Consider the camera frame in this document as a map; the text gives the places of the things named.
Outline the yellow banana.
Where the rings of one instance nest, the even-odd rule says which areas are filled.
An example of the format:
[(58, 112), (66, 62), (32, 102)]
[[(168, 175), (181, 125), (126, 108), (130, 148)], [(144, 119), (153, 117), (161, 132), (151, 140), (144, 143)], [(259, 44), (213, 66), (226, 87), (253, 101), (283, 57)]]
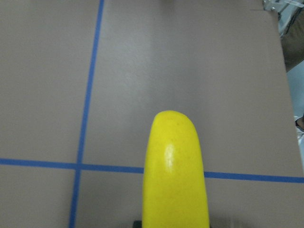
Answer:
[(163, 111), (155, 116), (142, 193), (142, 227), (210, 227), (200, 141), (186, 115)]

